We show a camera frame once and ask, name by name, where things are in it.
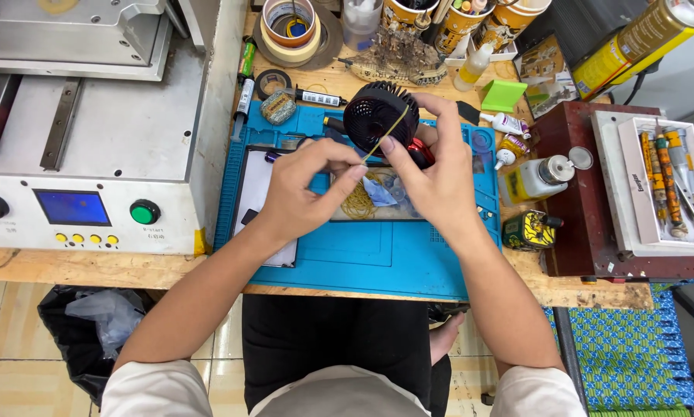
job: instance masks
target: hand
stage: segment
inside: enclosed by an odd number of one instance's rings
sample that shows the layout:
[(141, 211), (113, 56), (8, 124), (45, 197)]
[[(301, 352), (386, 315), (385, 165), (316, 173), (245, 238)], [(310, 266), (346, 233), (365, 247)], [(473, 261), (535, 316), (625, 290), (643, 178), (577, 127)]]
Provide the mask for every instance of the hand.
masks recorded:
[(457, 104), (428, 93), (413, 93), (419, 107), (437, 116), (437, 129), (419, 124), (416, 137), (435, 156), (435, 165), (421, 171), (405, 147), (392, 137), (380, 149), (401, 177), (416, 210), (452, 244), (465, 225), (480, 225), (473, 187), (472, 151), (463, 142)]
[[(319, 195), (308, 185), (325, 167), (337, 180)], [(353, 148), (330, 138), (306, 139), (296, 152), (275, 160), (265, 205), (252, 222), (285, 245), (326, 223), (367, 171)]]

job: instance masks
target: wooden workbench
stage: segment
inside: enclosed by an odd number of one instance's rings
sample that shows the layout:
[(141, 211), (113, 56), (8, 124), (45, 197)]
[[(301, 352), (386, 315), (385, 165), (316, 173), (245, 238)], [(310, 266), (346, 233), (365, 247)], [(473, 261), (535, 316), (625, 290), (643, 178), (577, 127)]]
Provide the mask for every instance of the wooden workbench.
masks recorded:
[[(245, 33), (251, 33), (256, 14), (247, 15)], [(355, 52), (347, 47), (342, 48), (340, 57), (353, 56)], [(269, 68), (278, 68), (265, 61), (258, 53), (254, 59), (254, 73)], [(320, 71), (285, 70), (294, 84), (303, 88), (311, 86), (312, 90), (322, 90), (314, 84), (321, 84), (331, 94), (351, 98), (366, 81), (357, 78), (345, 70), (340, 62)], [(452, 78), (455, 68), (451, 68), (448, 78), (437, 87), (409, 88), (410, 91), (426, 91), (450, 100), (463, 100), (475, 108), (481, 108), (478, 94), (480, 87), (467, 93), (455, 90)], [(517, 73), (509, 61), (491, 62), (491, 66), (478, 82), (483, 86), (491, 80), (518, 80)], [(532, 120), (529, 108), (524, 99), (515, 106), (516, 117)], [(434, 119), (424, 109), (420, 110), (422, 118)], [(524, 207), (502, 207), (502, 220), (521, 212)], [(519, 272), (535, 297), (544, 306), (560, 307), (601, 307), (650, 309), (653, 301), (648, 284), (625, 283), (613, 284), (599, 281), (596, 285), (584, 285), (579, 277), (550, 278), (538, 265), (537, 254), (503, 250), (507, 260)], [(168, 289), (181, 279), (185, 272), (192, 270), (203, 262), (205, 257), (194, 258), (182, 255), (154, 254), (107, 254), (87, 251), (43, 251), (0, 249), (0, 280), (35, 283), (62, 283), (71, 285), (120, 286), (147, 289)], [(250, 294), (279, 295), (326, 295), (361, 298), (406, 298), (387, 295), (372, 295), (357, 292), (336, 292), (320, 289), (301, 289), (263, 285), (248, 285), (244, 289)]]

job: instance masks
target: green plastic stand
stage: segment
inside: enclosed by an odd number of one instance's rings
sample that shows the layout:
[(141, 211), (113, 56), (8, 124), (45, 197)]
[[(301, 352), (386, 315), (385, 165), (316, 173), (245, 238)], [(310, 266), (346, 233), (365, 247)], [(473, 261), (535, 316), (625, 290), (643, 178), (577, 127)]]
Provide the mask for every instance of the green plastic stand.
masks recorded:
[(527, 84), (524, 82), (492, 80), (489, 84), (486, 84), (483, 90), (488, 93), (481, 103), (482, 110), (514, 113), (515, 104), (527, 90)]

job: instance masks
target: fan grille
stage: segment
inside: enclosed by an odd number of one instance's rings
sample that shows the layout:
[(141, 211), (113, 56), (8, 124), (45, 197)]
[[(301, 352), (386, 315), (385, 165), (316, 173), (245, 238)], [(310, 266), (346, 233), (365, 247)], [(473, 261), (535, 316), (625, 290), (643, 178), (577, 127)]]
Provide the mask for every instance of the fan grille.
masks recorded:
[[(344, 126), (352, 143), (364, 152), (370, 152), (381, 137), (401, 117), (391, 136), (408, 147), (419, 125), (419, 107), (411, 94), (388, 81), (376, 81), (362, 87), (352, 98), (344, 112)], [(380, 148), (374, 156), (384, 157)]]

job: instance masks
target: blue silicone repair mat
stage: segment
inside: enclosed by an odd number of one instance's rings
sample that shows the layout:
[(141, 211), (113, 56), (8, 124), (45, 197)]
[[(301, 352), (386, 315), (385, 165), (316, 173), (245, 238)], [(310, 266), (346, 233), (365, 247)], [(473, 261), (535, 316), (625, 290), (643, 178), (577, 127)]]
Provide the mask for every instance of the blue silicone repair mat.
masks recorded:
[[(296, 114), (273, 126), (259, 113), (260, 102), (251, 103), (249, 121), (241, 142), (229, 144), (223, 176), (214, 250), (231, 237), (231, 217), (236, 208), (242, 159), (247, 145), (281, 147), (282, 140), (305, 135), (320, 137), (324, 117), (342, 119), (341, 110), (298, 106)], [(434, 120), (422, 120), (434, 125)], [(463, 139), (470, 143), (478, 132), (494, 143), (494, 131), (461, 125)], [(474, 174), (476, 203), (489, 234), (501, 248), (499, 193), (494, 147), (484, 162), (484, 173)], [(328, 175), (316, 175), (311, 189), (323, 193)], [(453, 251), (426, 221), (326, 223), (298, 240), (295, 268), (260, 267), (250, 283), (294, 286), (334, 291), (467, 300), (460, 264)]]

